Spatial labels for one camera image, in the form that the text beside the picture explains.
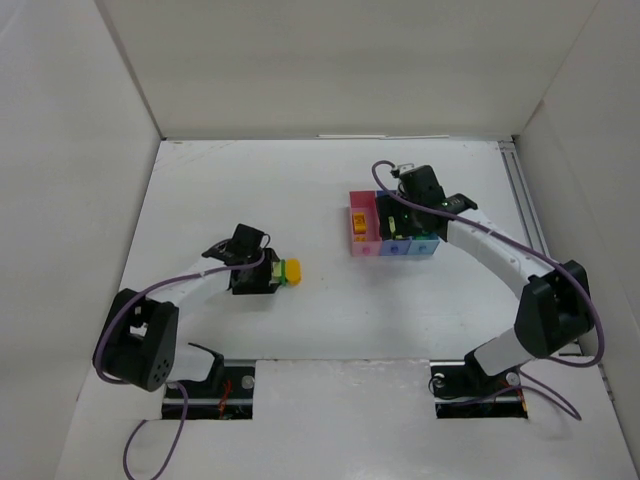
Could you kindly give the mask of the small dark green lego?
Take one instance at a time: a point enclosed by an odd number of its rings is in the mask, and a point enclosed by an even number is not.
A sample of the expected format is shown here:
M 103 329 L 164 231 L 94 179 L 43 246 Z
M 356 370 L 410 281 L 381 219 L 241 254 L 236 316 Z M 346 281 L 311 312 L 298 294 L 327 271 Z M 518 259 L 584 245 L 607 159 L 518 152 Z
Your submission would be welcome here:
M 282 286 L 286 285 L 287 283 L 287 279 L 286 279 L 286 260 L 281 259 L 280 260 L 280 284 Z

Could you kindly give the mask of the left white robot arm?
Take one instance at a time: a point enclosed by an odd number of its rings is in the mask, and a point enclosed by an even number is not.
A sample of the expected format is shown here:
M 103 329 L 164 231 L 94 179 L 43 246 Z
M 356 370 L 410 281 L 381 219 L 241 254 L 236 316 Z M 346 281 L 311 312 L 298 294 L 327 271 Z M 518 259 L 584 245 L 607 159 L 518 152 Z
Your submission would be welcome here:
M 113 385 L 154 392 L 165 385 L 210 385 L 218 380 L 220 355 L 178 338 L 179 323 L 214 295 L 273 293 L 270 236 L 239 224 L 229 239 L 205 250 L 183 273 L 114 297 L 93 354 L 98 377 Z

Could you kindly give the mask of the orange striped lego brick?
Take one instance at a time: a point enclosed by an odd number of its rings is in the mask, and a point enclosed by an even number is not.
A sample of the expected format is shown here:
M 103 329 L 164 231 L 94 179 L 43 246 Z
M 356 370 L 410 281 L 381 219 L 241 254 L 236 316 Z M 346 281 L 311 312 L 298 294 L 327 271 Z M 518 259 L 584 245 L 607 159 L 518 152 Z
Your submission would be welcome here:
M 352 214 L 353 232 L 355 235 L 367 234 L 367 219 L 363 212 L 356 212 Z

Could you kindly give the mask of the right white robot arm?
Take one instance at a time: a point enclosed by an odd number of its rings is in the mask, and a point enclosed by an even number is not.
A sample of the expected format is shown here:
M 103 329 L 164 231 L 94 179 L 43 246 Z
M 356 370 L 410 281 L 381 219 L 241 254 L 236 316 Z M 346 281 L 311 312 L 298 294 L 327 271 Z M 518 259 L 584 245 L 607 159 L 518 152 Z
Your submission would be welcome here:
M 402 219 L 467 253 L 501 280 L 519 302 L 511 328 L 470 351 L 463 378 L 476 387 L 537 359 L 552 358 L 567 344 L 602 325 L 588 291 L 585 269 L 564 264 L 514 240 L 464 194 L 447 196 L 432 167 L 403 169 L 378 161 L 397 179 L 390 199 Z

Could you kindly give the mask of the orange rounded lego brick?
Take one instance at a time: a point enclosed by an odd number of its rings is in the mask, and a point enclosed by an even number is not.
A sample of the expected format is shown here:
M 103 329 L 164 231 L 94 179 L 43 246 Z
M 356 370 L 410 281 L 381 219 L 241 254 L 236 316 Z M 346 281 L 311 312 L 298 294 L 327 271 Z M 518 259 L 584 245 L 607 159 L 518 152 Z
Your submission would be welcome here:
M 291 286 L 297 286 L 302 281 L 302 268 L 298 259 L 290 258 L 285 261 L 285 280 Z

